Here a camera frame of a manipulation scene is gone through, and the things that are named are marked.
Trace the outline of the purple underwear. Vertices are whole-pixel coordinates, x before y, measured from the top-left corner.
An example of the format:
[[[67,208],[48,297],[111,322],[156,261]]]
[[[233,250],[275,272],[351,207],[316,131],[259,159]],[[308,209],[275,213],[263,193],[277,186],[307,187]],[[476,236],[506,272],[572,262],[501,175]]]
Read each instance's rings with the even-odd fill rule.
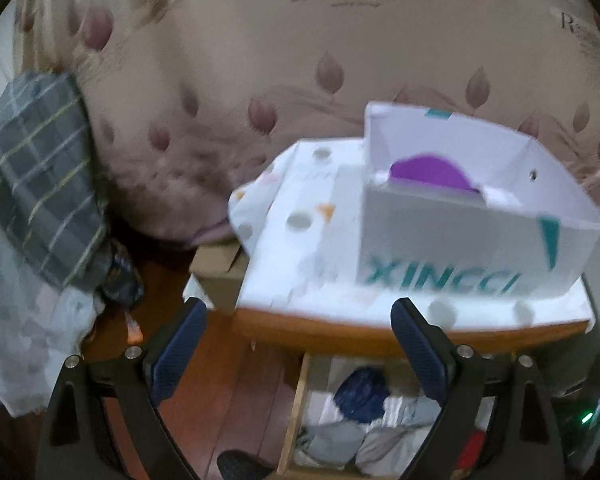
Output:
[[[398,159],[390,166],[388,180],[479,193],[460,166],[438,155],[425,154]]]

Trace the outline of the wooden drawer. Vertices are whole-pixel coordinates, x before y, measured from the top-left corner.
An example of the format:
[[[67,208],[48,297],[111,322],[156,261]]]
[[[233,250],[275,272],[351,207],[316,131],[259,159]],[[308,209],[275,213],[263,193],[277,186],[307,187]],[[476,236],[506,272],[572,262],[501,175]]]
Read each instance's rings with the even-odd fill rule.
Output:
[[[378,361],[344,356],[312,356],[303,358],[294,404],[292,404],[289,426],[280,456],[276,477],[279,479],[396,479],[396,477],[371,477],[360,474],[351,466],[345,470],[309,468],[291,463],[294,442],[300,430],[300,424],[309,406],[309,395],[314,392],[326,392],[335,395],[342,382],[357,368],[376,366],[381,368],[387,378],[390,396],[425,396],[422,388],[404,360]]]

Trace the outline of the red garment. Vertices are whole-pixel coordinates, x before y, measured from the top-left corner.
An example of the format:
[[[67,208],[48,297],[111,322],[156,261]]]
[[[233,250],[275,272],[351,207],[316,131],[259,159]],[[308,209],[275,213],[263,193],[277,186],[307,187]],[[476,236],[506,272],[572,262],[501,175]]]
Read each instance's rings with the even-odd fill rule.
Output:
[[[467,472],[474,469],[484,440],[486,440],[486,433],[484,431],[476,429],[471,433],[456,463],[456,471]]]

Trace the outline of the orange snack wrapper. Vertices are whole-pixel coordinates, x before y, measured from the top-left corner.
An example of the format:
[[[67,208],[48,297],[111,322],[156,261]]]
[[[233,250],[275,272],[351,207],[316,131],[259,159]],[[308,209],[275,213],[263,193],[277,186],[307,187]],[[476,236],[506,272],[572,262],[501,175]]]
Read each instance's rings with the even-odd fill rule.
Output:
[[[126,336],[126,341],[128,342],[129,346],[139,346],[144,340],[144,335],[140,329],[140,324],[134,320],[129,310],[124,310],[123,313],[125,318],[126,333],[128,334],[128,336]]]

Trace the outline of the white floral bedsheet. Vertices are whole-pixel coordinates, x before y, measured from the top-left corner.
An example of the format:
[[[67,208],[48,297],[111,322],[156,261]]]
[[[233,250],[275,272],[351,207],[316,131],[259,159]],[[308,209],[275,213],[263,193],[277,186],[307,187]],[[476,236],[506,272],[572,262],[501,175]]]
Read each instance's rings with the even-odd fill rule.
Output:
[[[102,310],[92,292],[47,284],[0,227],[0,406],[9,415],[46,408],[65,359]]]

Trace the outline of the black checked slipper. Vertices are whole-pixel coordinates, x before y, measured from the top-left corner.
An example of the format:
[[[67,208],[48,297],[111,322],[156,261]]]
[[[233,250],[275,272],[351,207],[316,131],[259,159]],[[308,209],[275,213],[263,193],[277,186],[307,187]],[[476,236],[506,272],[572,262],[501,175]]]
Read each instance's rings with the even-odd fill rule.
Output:
[[[223,480],[264,480],[275,471],[257,457],[239,450],[222,452],[216,458],[216,466]]]

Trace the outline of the dark plastic bag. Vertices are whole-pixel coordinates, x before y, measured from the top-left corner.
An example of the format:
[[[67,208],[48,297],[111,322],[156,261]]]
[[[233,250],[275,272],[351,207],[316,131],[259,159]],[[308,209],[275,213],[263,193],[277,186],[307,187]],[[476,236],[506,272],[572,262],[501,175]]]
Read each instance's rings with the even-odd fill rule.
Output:
[[[118,242],[111,243],[111,264],[100,290],[107,301],[129,310],[135,309],[145,295],[140,272]]]

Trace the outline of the navy blue garment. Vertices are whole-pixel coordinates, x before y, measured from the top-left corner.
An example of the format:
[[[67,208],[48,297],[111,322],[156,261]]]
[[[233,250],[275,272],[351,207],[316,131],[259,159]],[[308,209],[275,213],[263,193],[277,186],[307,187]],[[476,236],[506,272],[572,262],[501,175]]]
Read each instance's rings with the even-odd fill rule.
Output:
[[[368,425],[385,415],[390,389],[384,371],[376,366],[354,370],[339,386],[334,403],[345,419]]]

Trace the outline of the wooden nightstand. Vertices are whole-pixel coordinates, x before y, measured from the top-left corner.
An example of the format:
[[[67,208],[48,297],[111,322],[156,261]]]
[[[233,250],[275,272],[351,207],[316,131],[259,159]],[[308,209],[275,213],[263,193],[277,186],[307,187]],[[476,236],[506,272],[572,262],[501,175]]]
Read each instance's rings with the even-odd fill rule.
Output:
[[[449,332],[454,344],[468,344],[482,354],[513,353],[585,332],[586,323],[545,325],[495,332]],[[388,328],[366,327],[238,309],[232,330],[257,344],[277,344],[324,356],[401,359],[404,353]]]

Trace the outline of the light grey garment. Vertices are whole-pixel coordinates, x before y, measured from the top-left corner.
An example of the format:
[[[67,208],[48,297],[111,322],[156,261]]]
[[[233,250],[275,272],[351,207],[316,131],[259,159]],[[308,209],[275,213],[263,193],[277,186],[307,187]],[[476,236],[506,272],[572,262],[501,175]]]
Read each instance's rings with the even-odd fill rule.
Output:
[[[415,457],[440,413],[426,396],[389,396],[384,416],[369,424],[346,419],[326,392],[309,395],[291,463],[371,477],[396,477]]]

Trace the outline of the brown cardboard box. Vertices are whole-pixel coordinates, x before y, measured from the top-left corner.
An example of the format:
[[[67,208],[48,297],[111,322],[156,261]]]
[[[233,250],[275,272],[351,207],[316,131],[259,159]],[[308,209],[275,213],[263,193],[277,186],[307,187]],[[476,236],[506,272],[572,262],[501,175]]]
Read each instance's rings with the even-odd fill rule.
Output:
[[[199,246],[189,266],[183,298],[199,298],[209,310],[232,315],[248,263],[238,240]]]

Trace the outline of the white Xincci shoe box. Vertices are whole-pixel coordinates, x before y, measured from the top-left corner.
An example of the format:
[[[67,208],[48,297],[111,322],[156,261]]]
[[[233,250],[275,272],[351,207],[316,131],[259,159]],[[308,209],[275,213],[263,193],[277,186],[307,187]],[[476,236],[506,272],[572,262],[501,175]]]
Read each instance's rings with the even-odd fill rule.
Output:
[[[401,158],[438,155],[479,193],[388,180]],[[365,285],[448,295],[556,297],[600,244],[600,210],[531,136],[434,108],[371,102],[364,125]]]

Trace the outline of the grey plaid blanket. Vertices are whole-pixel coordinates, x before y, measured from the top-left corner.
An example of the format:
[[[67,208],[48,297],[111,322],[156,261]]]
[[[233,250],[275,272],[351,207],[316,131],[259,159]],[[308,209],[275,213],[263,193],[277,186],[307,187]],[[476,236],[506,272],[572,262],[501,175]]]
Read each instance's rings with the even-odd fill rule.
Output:
[[[0,226],[46,282],[89,289],[111,266],[82,94],[69,73],[23,73],[0,97]]]

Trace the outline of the white dotted table cover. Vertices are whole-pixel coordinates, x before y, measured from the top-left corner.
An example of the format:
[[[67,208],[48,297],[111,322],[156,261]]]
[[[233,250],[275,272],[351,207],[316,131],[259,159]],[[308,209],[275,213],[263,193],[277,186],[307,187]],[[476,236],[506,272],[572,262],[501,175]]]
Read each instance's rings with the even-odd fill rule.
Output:
[[[249,257],[237,307],[365,327],[389,325],[402,292],[355,281],[363,142],[300,141],[230,198],[230,224]],[[583,282],[555,299],[453,297],[413,292],[426,320],[447,332],[595,324]]]

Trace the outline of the beige leaf-print curtain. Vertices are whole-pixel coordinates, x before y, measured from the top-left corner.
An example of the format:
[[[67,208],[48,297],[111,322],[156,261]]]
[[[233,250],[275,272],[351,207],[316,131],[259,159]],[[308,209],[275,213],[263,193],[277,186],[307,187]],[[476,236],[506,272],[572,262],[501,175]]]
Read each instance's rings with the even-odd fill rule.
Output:
[[[17,0],[20,70],[70,72],[114,210],[222,237],[227,202],[370,101],[527,133],[600,207],[600,16],[588,0]]]

